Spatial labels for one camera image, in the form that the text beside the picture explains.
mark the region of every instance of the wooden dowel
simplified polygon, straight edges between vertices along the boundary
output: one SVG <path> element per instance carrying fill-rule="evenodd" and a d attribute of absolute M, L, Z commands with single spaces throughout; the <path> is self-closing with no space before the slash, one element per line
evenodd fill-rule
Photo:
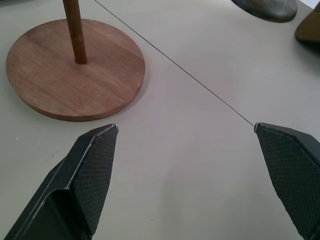
<path fill-rule="evenodd" d="M 86 64 L 87 55 L 82 31 L 80 8 L 78 0 L 63 0 L 66 20 L 68 22 L 74 58 L 77 64 Z"/>

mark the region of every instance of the round wooden base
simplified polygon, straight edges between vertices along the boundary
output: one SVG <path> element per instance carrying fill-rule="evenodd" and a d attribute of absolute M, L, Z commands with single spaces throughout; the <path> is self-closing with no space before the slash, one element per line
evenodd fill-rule
<path fill-rule="evenodd" d="M 65 121 L 115 114 L 137 96 L 145 75 L 135 42 L 108 24 L 82 19 L 87 64 L 75 63 L 67 20 L 23 34 L 6 59 L 8 79 L 32 109 Z"/>

